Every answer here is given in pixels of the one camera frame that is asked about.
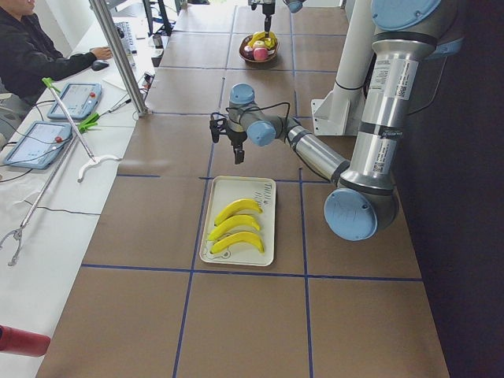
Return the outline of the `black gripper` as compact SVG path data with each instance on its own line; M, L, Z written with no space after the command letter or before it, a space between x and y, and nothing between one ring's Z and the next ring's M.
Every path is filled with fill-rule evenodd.
M247 133L243 131L235 131L231 128L228 129L228 138L231 141L234 154L234 164L239 165L244 162L245 151L243 150L243 143L247 139Z
M272 24L272 16L276 10L275 0L260 0L259 5L262 7L262 13L265 15L264 30L270 32Z

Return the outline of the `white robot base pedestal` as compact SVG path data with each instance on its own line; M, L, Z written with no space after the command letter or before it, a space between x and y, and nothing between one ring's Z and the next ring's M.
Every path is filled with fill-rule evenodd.
M371 1L357 0L349 21L333 89L311 101L316 135L356 135L365 107L364 86L372 63L375 24Z

